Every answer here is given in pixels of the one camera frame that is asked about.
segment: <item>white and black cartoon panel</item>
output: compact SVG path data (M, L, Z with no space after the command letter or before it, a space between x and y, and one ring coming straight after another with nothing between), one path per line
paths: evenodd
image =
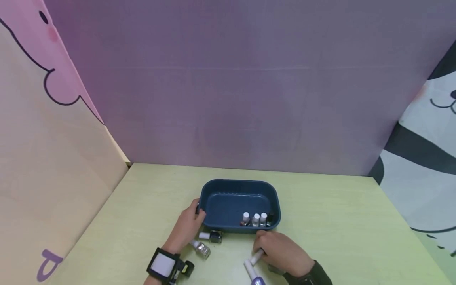
M381 188L409 226L456 256L456 175L417 165L383 150Z
M413 230L456 256L456 44L406 109L369 174Z
M456 72L426 81L399 123L456 156Z

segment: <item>left hand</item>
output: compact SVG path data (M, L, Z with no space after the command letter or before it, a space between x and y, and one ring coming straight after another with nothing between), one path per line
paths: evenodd
M182 211L168 240L162 247L163 250L172 254L180 254L182 249L195 238L206 217L206 212L202 209L199 210L198 215L195 215L198 202L199 198L193 200L190 206Z

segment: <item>white plastic cylinder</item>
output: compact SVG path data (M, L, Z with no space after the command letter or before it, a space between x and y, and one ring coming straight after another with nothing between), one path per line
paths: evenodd
M252 219L252 226L258 227L259 226L259 214L254 214L254 218Z
M268 214L261 213L261 217L259 218L259 223L266 224L266 219L268 218Z
M258 274L256 273L256 271L255 271L254 267L252 266L249 259L244 261L244 267L245 267L245 270L247 270L250 280L253 280L258 277Z
M255 266L255 264L260 260L261 256L264 254L264 250L259 249L249 260L252 266Z
M199 245L199 241L196 241L194 239L191 240L190 244L194 247L194 248L198 248L198 245Z
M199 238L200 239L210 239L211 234L210 233L200 233Z
M250 214L248 212L244 212L244 215L242 216L242 221L244 223L248 223L250 219Z

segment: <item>purple wall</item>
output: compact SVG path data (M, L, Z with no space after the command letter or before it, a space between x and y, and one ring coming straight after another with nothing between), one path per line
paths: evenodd
M452 0L46 0L134 162L366 174L456 39Z

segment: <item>table surface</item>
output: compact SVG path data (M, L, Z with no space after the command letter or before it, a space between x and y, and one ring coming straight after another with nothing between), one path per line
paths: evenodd
M51 285L142 284L155 249L211 179L262 180L278 193L277 227L318 260L336 285L450 284L370 177L135 163L52 275ZM225 234L179 284L250 284L243 262L254 235ZM267 284L286 284L260 262Z

